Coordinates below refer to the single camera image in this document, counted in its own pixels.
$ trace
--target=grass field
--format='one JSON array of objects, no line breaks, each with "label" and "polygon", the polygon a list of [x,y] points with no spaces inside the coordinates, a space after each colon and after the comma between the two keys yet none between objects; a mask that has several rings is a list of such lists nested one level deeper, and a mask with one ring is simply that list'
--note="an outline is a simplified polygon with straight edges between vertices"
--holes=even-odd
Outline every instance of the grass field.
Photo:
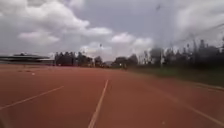
[{"label": "grass field", "polygon": [[196,70],[190,68],[140,68],[134,71],[159,77],[174,77],[188,81],[224,87],[224,68]]}]

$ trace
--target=white cloud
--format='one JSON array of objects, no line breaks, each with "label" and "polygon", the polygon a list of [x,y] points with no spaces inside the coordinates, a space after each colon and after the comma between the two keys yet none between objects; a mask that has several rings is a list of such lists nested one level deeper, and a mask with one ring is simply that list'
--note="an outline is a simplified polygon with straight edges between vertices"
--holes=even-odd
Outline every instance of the white cloud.
[{"label": "white cloud", "polygon": [[154,42],[151,38],[138,38],[131,47],[133,53],[141,53],[145,50],[150,50],[153,46]]},{"label": "white cloud", "polygon": [[82,9],[85,5],[85,0],[69,0],[69,6],[77,9]]},{"label": "white cloud", "polygon": [[50,35],[49,32],[44,30],[38,30],[30,33],[21,33],[18,37],[36,45],[49,45],[60,40],[59,38]]},{"label": "white cloud", "polygon": [[103,27],[81,29],[80,32],[86,36],[106,36],[111,35],[113,33],[112,30]]},{"label": "white cloud", "polygon": [[[83,8],[85,4],[79,0],[73,2],[77,2],[73,3],[76,8]],[[5,42],[0,43],[0,48],[10,48],[8,53],[29,49],[46,54],[84,50],[93,57],[101,55],[108,60],[151,47],[150,38],[135,37],[128,32],[117,34],[107,27],[90,27],[89,21],[74,14],[71,3],[62,0],[0,0],[0,34],[7,32],[10,35],[7,38],[0,35]]]},{"label": "white cloud", "polygon": [[121,33],[119,35],[115,35],[112,39],[112,43],[130,43],[135,39],[134,36],[128,33]]},{"label": "white cloud", "polygon": [[178,1],[177,5],[178,37],[200,32],[224,21],[223,0]]}]

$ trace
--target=running track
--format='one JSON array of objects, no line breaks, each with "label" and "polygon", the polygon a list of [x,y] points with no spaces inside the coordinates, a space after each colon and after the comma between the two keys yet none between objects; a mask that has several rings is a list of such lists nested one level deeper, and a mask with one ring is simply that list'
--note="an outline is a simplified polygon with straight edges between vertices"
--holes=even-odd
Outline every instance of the running track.
[{"label": "running track", "polygon": [[0,67],[0,128],[224,128],[224,91],[118,70]]}]

